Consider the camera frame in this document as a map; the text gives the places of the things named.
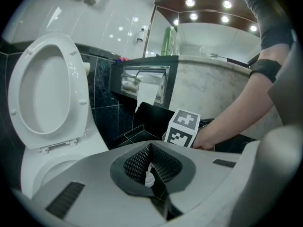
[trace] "toilet seat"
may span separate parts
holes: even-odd
[[[13,126],[29,149],[75,144],[83,136],[88,82],[74,42],[60,33],[35,40],[20,56],[8,92]]]

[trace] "ventilation slot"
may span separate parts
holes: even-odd
[[[236,165],[236,162],[225,161],[225,160],[221,160],[221,159],[216,159],[215,161],[213,161],[213,163],[221,165],[221,166],[227,166],[230,168],[233,168]]]
[[[82,192],[84,186],[81,183],[69,183],[51,204],[46,207],[46,211],[58,218],[64,218]]]

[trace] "white tile wall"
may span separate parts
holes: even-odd
[[[145,40],[137,43],[136,38],[142,26],[150,23],[153,2],[101,0],[88,6],[83,0],[26,0],[8,23],[2,38],[18,43],[61,32],[70,35],[75,43],[129,59],[139,58],[143,55]]]

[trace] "toilet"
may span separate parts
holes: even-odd
[[[8,103],[26,146],[21,190],[29,198],[78,160],[108,150],[91,112],[81,55],[64,34],[46,34],[22,53]]]

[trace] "recessed light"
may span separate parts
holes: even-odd
[[[227,9],[230,9],[232,7],[232,3],[226,0],[223,2],[223,6]]]
[[[222,20],[222,22],[227,23],[229,19],[228,19],[227,16],[223,16],[223,17],[221,18],[221,20]]]
[[[194,4],[195,4],[194,0],[186,0],[186,5],[192,7],[192,6],[194,6]]]
[[[198,15],[197,15],[196,13],[192,13],[192,14],[190,15],[190,18],[191,18],[192,20],[196,20],[196,19],[198,18]]]
[[[257,30],[257,27],[254,26],[254,25],[252,25],[252,26],[250,27],[250,30],[251,30],[251,31],[256,31],[256,30]]]

